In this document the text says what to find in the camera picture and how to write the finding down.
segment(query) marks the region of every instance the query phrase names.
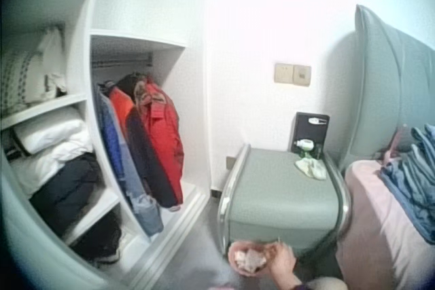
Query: power outlet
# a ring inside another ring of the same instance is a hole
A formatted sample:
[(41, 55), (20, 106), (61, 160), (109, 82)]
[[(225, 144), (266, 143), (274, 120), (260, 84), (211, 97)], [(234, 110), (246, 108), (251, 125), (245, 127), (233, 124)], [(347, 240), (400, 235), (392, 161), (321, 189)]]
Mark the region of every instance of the power outlet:
[(275, 64), (275, 83), (293, 84), (294, 65), (291, 64)]
[(299, 86), (310, 86), (311, 83), (311, 67), (294, 65), (293, 84)]

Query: blue clothing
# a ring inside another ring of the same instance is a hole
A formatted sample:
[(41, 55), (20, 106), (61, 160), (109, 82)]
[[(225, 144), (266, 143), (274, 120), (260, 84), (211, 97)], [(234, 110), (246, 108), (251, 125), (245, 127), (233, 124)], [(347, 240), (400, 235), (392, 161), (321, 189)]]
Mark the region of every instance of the blue clothing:
[(148, 236), (153, 236), (163, 231), (157, 202), (143, 188), (110, 100), (100, 92), (97, 96), (101, 133), (115, 176), (137, 221)]
[(383, 167), (380, 177), (421, 236), (435, 244), (435, 127), (411, 133), (417, 144)]

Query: wardrobe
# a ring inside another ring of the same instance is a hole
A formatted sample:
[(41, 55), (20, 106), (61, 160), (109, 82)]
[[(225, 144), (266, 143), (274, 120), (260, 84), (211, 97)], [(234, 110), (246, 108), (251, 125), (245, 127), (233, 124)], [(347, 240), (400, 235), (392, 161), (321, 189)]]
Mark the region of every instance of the wardrobe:
[[(75, 107), (92, 139), (102, 182), (90, 209), (59, 238), (23, 194), (1, 151), (5, 243), (18, 267), (41, 289), (151, 289), (187, 236), (210, 194), (207, 93), (203, 69), (203, 0), (3, 0), (2, 43), (23, 48), (36, 32), (60, 26), (67, 92), (1, 118), (2, 139), (14, 126), (53, 110)], [(94, 86), (137, 72), (173, 99), (185, 161), (184, 203), (162, 209), (164, 230), (148, 237), (138, 224), (110, 164), (96, 113)], [(122, 230), (120, 260), (96, 268), (70, 247), (108, 213)]]

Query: wall switch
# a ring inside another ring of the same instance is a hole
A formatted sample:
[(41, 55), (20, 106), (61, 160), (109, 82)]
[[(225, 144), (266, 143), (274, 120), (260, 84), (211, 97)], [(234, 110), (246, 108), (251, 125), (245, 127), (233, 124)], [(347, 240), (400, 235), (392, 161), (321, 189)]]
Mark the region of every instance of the wall switch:
[(275, 64), (275, 76), (273, 80), (275, 83), (293, 83), (293, 70), (294, 65), (290, 64)]
[(232, 156), (226, 157), (226, 169), (227, 170), (232, 170), (232, 168), (234, 167), (235, 164), (236, 164), (236, 158), (233, 158)]
[(300, 86), (310, 86), (311, 66), (294, 65), (293, 84)]

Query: black bag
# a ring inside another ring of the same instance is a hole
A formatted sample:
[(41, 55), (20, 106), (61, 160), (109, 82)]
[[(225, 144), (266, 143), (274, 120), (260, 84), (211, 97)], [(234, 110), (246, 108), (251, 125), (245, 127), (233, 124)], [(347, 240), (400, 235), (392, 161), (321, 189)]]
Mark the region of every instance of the black bag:
[(71, 248), (88, 261), (111, 264), (120, 258), (121, 229), (113, 212), (108, 212)]

